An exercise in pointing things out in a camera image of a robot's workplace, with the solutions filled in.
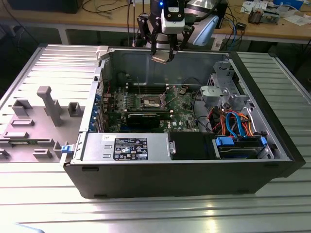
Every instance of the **motherboard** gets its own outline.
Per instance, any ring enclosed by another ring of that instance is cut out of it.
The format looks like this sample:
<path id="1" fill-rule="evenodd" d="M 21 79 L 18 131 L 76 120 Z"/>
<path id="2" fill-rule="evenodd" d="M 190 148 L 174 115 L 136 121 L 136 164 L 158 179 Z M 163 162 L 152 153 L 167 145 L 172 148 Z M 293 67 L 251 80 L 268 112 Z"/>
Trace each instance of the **motherboard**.
<path id="1" fill-rule="evenodd" d="M 95 132 L 196 132 L 192 94 L 184 86 L 125 86 L 97 103 Z"/>

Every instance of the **warning label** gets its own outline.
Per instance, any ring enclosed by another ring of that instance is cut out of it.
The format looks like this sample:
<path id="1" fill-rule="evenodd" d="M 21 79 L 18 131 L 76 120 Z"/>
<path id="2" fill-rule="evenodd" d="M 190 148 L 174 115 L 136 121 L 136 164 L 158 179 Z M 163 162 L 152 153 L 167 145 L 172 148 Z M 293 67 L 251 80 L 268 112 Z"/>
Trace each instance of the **warning label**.
<path id="1" fill-rule="evenodd" d="M 148 160 L 146 138 L 116 138 L 114 160 Z"/>

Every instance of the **table leg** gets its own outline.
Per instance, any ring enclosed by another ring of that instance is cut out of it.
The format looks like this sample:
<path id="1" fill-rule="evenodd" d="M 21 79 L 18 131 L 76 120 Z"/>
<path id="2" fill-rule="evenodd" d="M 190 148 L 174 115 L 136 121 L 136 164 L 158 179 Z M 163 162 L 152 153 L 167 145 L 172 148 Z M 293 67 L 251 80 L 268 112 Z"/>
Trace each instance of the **table leg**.
<path id="1" fill-rule="evenodd" d="M 64 27 L 57 28 L 57 29 L 58 29 L 58 33 L 59 33 L 60 39 L 62 41 L 62 44 L 63 45 L 69 45 L 70 39 L 69 39 L 69 35 L 67 33 L 67 30 Z"/>

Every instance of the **circuit board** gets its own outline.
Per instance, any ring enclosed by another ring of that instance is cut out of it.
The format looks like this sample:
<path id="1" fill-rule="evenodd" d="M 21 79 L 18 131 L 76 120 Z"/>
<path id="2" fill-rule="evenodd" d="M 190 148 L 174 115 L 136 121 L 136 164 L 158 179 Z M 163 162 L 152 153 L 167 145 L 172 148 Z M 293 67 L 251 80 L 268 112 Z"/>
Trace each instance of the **circuit board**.
<path id="1" fill-rule="evenodd" d="M 163 94 L 129 93 L 119 87 L 106 109 L 109 132 L 164 133 L 195 132 L 199 128 L 191 110 L 191 94 L 183 93 L 182 87 L 171 86 Z M 159 126 L 152 129 L 138 129 L 127 125 L 131 115 L 158 116 Z"/>

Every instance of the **wooden workbench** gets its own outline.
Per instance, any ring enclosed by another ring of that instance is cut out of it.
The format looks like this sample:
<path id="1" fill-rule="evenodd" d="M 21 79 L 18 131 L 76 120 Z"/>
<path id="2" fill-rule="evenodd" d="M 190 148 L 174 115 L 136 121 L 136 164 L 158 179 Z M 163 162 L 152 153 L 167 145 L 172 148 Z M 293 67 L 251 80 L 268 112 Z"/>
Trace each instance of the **wooden workbench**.
<path id="1" fill-rule="evenodd" d="M 113 0 L 97 0 L 97 5 L 111 3 Z M 276 42 L 304 43 L 311 38 L 311 24 L 297 26 L 284 19 L 280 19 L 275 24 L 248 24 L 248 14 L 240 12 L 243 0 L 230 0 L 230 7 L 233 15 L 239 22 L 247 24 L 245 30 L 245 39 L 266 40 Z M 120 0 L 111 6 L 102 7 L 102 10 L 112 9 L 125 5 L 126 1 Z M 94 11 L 92 2 L 85 5 L 85 8 Z M 145 5 L 145 10 L 149 11 L 149 5 Z M 311 7 L 303 6 L 302 10 L 311 11 Z M 136 4 L 136 16 L 142 12 L 142 4 Z M 126 31 L 127 7 L 123 7 L 111 12 L 111 19 L 96 13 L 90 13 L 82 8 L 76 14 L 54 13 L 54 12 L 35 12 L 35 11 L 17 11 L 11 10 L 11 13 L 25 26 L 52 27 L 60 32 L 61 39 L 66 43 L 66 29 L 83 29 L 97 31 Z M 133 6 L 130 9 L 130 27 L 133 26 Z M 0 5 L 0 21 L 2 24 L 16 24 L 7 14 L 2 5 Z M 213 37 L 218 34 L 223 36 L 231 34 L 232 30 L 228 22 L 224 22 L 221 29 L 214 31 Z"/>

